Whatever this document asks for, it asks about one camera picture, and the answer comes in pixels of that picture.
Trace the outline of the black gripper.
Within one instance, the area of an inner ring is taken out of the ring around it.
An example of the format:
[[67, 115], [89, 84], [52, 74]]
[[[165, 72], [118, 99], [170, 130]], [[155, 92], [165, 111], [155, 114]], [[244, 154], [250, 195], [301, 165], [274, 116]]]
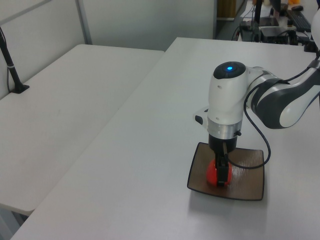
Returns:
[[224, 145], [226, 152], [230, 153], [236, 149], [237, 137], [231, 139], [220, 139], [212, 135], [208, 135], [208, 145], [214, 152], [216, 160], [217, 186], [224, 187], [229, 183], [229, 162], [224, 156]]

